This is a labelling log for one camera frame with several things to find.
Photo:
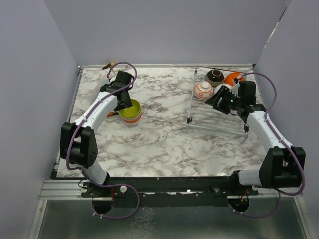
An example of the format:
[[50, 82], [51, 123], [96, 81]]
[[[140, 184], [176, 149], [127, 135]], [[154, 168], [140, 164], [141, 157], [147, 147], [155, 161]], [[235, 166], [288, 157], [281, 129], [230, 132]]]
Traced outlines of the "lime green bowl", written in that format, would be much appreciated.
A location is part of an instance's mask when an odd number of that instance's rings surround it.
[[131, 99], [131, 103], [131, 107], [119, 110], [120, 116], [131, 119], [136, 117], [140, 113], [142, 109], [140, 102], [135, 99]]

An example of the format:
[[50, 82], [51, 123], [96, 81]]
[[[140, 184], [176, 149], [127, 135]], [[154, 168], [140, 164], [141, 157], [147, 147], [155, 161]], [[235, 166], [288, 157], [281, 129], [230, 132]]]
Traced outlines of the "orange floral pattern bowl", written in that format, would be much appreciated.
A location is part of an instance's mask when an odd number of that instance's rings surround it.
[[194, 87], [194, 94], [198, 99], [208, 100], [213, 96], [214, 89], [207, 81], [200, 81]]

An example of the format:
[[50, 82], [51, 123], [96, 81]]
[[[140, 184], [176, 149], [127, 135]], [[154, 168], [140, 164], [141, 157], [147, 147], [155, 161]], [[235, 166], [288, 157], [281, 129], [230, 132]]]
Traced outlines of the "beige bowl dark outside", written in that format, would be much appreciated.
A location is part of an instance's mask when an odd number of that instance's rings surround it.
[[224, 83], [224, 75], [220, 70], [213, 69], [207, 72], [205, 81], [215, 88]]

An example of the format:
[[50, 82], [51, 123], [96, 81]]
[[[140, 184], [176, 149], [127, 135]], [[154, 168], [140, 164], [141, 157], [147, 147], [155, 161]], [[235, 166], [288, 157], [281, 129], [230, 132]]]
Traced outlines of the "white bowl orange outside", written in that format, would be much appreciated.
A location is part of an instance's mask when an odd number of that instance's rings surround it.
[[238, 81], [243, 81], [244, 78], [241, 77], [241, 73], [239, 72], [232, 72], [229, 75], [227, 75], [224, 79], [224, 83], [228, 84], [230, 86], [234, 86], [236, 84], [235, 79], [237, 79]]

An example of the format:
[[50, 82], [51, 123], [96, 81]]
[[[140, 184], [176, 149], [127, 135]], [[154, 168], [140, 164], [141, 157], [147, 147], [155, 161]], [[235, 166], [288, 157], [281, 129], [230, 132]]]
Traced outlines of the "white orange striped bowl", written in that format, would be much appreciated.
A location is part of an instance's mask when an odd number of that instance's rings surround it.
[[126, 118], [126, 117], [121, 116], [121, 119], [126, 125], [137, 125], [138, 122], [141, 120], [142, 115], [143, 115], [143, 113], [142, 113], [142, 111], [140, 111], [139, 114], [133, 118]]

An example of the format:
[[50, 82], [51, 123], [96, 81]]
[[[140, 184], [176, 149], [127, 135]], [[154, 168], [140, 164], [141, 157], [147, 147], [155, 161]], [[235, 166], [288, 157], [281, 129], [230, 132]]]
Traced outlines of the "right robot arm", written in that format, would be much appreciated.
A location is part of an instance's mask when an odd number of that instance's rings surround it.
[[240, 195], [247, 186], [263, 188], [292, 188], [302, 184], [301, 170], [306, 153], [301, 147], [294, 147], [278, 132], [266, 108], [256, 102], [256, 84], [240, 81], [232, 88], [218, 86], [216, 93], [205, 103], [224, 114], [236, 111], [245, 125], [252, 129], [266, 152], [259, 169], [239, 170], [237, 177], [229, 182], [229, 189]]

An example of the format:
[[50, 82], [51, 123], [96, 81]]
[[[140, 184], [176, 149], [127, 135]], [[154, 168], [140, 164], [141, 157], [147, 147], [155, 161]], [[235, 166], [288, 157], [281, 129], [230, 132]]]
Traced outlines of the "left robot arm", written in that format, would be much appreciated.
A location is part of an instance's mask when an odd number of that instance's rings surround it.
[[69, 170], [80, 170], [92, 182], [93, 191], [98, 196], [106, 196], [110, 184], [109, 174], [97, 161], [98, 146], [96, 131], [110, 112], [132, 106], [129, 90], [134, 76], [119, 71], [112, 82], [104, 84], [95, 101], [87, 111], [74, 122], [65, 122], [60, 132], [60, 158], [66, 160]]

